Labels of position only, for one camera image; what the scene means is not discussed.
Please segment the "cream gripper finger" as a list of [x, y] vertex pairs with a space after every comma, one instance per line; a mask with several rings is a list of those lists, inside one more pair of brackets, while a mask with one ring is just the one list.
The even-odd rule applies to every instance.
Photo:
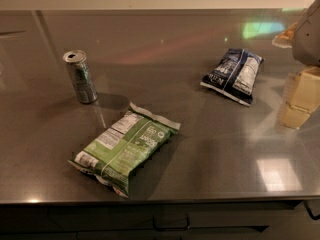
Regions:
[[272, 44], [279, 48], [291, 48], [296, 27], [297, 23], [291, 24], [287, 29], [274, 37]]
[[289, 74], [278, 110], [278, 121], [299, 129], [320, 106], [320, 68], [307, 66], [298, 74]]

